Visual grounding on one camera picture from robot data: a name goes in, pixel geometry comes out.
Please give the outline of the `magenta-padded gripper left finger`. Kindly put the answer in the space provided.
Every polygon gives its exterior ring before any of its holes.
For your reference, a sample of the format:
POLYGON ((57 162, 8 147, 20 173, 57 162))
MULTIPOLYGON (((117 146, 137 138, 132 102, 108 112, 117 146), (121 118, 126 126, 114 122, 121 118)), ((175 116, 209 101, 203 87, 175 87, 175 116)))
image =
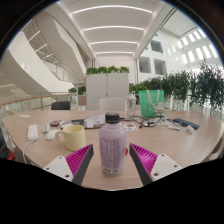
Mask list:
POLYGON ((93 145, 90 144, 66 157, 56 157, 44 167, 44 170, 76 185, 81 185, 93 154, 93 145))

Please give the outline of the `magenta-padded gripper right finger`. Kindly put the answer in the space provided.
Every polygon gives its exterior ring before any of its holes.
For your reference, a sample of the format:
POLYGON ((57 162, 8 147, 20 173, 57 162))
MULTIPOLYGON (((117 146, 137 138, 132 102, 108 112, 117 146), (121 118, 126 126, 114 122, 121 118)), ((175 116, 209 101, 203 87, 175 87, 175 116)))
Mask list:
POLYGON ((150 184, 182 169, 165 153, 155 154, 135 144, 129 145, 129 153, 143 185, 150 184))

